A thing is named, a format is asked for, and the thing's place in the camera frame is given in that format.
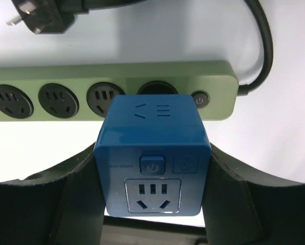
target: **green power strip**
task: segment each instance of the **green power strip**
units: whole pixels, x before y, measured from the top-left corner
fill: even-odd
[[[203,91],[208,94],[208,105],[199,109],[202,120],[228,118],[233,112],[239,88],[238,79],[226,61],[0,68],[0,85],[20,89],[34,106],[33,114],[26,119],[15,119],[0,111],[0,121],[103,120],[86,101],[87,91],[93,84],[108,82],[119,86],[125,94],[137,94],[143,85],[151,81],[167,82],[178,93]],[[49,83],[61,84],[74,93],[79,102],[76,115],[60,119],[41,107],[38,93],[43,85]]]

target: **white surface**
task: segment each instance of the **white surface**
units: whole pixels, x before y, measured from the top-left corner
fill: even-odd
[[[257,91],[238,98],[228,120],[205,126],[222,150],[305,182],[305,0],[261,3],[274,41],[271,74]],[[35,36],[22,24],[6,26],[14,14],[10,1],[0,0],[0,67],[223,58],[246,83],[262,61],[258,30],[239,0],[151,0],[79,16],[64,35]],[[95,141],[100,126],[0,122],[0,181],[24,178],[74,155]],[[203,226],[201,214],[157,220]]]

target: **black power button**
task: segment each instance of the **black power button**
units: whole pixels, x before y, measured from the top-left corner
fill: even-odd
[[[192,94],[198,109],[202,109],[209,104],[209,96],[206,92],[197,91]]]

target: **blue cube power socket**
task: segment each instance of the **blue cube power socket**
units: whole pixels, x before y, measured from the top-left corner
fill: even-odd
[[[211,147],[189,95],[118,95],[94,149],[111,216],[193,216]]]

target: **black plug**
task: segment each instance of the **black plug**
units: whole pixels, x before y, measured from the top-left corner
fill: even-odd
[[[116,8],[145,0],[12,0],[19,16],[7,24],[24,21],[35,34],[64,33],[75,21],[75,14],[92,9]]]

